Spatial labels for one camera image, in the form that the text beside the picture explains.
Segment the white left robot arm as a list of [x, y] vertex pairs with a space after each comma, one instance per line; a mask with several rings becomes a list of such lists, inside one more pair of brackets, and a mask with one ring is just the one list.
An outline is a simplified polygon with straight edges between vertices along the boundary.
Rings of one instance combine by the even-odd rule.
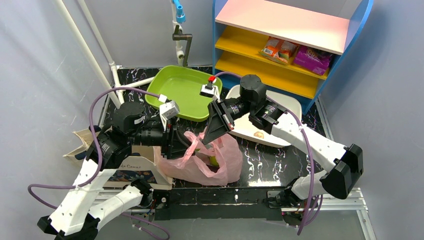
[[120, 193], [94, 204], [105, 183], [116, 173], [122, 162], [132, 154], [133, 146], [157, 146], [167, 159], [181, 158], [191, 141], [176, 126], [179, 107], [167, 100], [159, 115], [147, 117], [136, 102], [124, 103], [113, 121], [94, 134], [93, 142], [83, 159], [81, 170], [67, 194], [54, 212], [41, 217], [37, 226], [57, 240], [93, 240], [108, 222], [135, 206], [153, 203], [153, 188], [136, 179]]

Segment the cream canvas tote bag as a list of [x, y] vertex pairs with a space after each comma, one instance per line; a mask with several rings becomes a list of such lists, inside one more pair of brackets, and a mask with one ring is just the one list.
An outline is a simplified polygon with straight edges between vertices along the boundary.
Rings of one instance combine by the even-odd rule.
[[[74, 131], [73, 134], [81, 140], [81, 146], [63, 155], [63, 157], [80, 167], [82, 161], [78, 160], [77, 157], [85, 154], [93, 141], [93, 137], [89, 129]], [[158, 149], [158, 147], [152, 146], [133, 145], [132, 155], [122, 162], [115, 174], [104, 184], [104, 187], [123, 188], [137, 179], [143, 179], [155, 190], [171, 190], [173, 178], [166, 176], [159, 170], [155, 162], [155, 150]]]

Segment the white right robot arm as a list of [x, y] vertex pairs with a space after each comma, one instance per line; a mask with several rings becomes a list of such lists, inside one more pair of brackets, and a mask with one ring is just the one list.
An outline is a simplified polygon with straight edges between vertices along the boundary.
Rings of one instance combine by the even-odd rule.
[[292, 111], [268, 96], [266, 85], [257, 75], [241, 77], [239, 97], [214, 99], [207, 108], [208, 125], [202, 138], [205, 145], [231, 132], [237, 119], [248, 116], [257, 129], [308, 155], [310, 174], [293, 180], [285, 189], [285, 198], [305, 200], [329, 194], [344, 200], [364, 172], [360, 146], [334, 142], [303, 125]]

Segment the pink plastic grocery bag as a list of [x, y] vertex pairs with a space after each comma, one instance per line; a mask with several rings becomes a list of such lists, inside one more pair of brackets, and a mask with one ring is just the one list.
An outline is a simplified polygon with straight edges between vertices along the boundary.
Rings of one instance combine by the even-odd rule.
[[[204, 145], [201, 140], [204, 133], [196, 136], [186, 131], [184, 135], [192, 141], [185, 154], [177, 159], [161, 156], [161, 148], [154, 151], [157, 168], [166, 176], [198, 183], [204, 186], [225, 186], [240, 180], [243, 154], [239, 144], [230, 134]], [[209, 157], [215, 156], [219, 167], [210, 165]]]

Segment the yellow-green pear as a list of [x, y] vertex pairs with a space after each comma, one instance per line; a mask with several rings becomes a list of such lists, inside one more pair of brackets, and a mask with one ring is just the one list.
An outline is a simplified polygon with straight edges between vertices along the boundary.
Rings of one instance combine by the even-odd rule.
[[215, 156], [210, 156], [210, 157], [209, 157], [209, 163], [210, 163], [210, 165], [211, 165], [211, 166], [213, 166], [213, 167], [217, 167], [217, 168], [219, 168], [219, 167], [220, 167], [220, 165], [219, 165], [219, 163], [218, 163], [218, 161], [217, 161], [217, 159], [216, 159], [216, 157], [215, 157]]

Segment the orange snack packet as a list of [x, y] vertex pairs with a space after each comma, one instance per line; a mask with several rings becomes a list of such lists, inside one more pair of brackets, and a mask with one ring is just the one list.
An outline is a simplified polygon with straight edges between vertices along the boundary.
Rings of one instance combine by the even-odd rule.
[[258, 53], [273, 62], [289, 65], [299, 46], [297, 43], [269, 36], [265, 46]]

